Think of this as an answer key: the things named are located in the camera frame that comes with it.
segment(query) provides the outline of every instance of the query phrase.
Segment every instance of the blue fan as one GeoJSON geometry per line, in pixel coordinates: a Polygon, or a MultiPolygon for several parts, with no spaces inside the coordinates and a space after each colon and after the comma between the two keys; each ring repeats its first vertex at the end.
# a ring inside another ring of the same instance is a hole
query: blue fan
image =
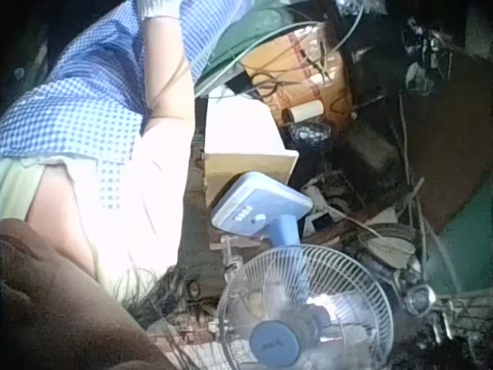
{"type": "Polygon", "coordinates": [[[247,173],[213,210],[213,225],[272,248],[243,266],[218,308],[233,369],[371,369],[391,350],[390,305],[370,273],[328,247],[300,244],[297,221],[310,198],[247,173]]]}

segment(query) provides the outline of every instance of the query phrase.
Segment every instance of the gingham shirt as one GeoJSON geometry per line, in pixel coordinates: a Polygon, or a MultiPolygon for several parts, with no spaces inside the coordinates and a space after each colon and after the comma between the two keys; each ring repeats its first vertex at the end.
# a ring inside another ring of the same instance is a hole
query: gingham shirt
{"type": "MultiPolygon", "coordinates": [[[[196,81],[217,39],[253,0],[184,0],[180,22],[196,81]]],[[[45,84],[2,117],[0,158],[79,155],[98,161],[101,205],[119,206],[118,182],[146,117],[143,37],[128,0],[63,52],[45,84]]]]}

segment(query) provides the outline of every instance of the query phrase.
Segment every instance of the person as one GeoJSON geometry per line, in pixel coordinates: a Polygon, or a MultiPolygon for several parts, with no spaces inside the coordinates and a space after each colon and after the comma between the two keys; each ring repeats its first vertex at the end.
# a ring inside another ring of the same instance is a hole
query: person
{"type": "Polygon", "coordinates": [[[145,300],[176,264],[193,84],[252,6],[127,0],[2,117],[2,347],[15,368],[170,368],[115,302],[145,300]]]}
{"type": "Polygon", "coordinates": [[[83,32],[2,118],[0,218],[27,222],[118,302],[145,297],[177,261],[193,83],[252,5],[128,0],[83,32]]]}

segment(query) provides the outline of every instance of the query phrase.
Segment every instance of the logo on fan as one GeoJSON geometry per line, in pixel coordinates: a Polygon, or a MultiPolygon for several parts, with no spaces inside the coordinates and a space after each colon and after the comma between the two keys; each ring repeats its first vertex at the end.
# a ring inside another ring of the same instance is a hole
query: logo on fan
{"type": "Polygon", "coordinates": [[[267,351],[269,349],[274,349],[276,347],[282,347],[282,346],[283,346],[283,342],[279,338],[276,338],[273,341],[269,341],[267,343],[264,343],[262,345],[262,351],[267,351]]]}

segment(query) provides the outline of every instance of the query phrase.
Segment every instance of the paper roll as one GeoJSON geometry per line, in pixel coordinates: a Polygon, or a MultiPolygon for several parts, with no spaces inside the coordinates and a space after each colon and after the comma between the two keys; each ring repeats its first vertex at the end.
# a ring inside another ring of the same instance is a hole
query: paper roll
{"type": "Polygon", "coordinates": [[[324,114],[324,105],[320,100],[314,100],[313,102],[294,106],[288,110],[293,123],[298,123],[324,114]]]}

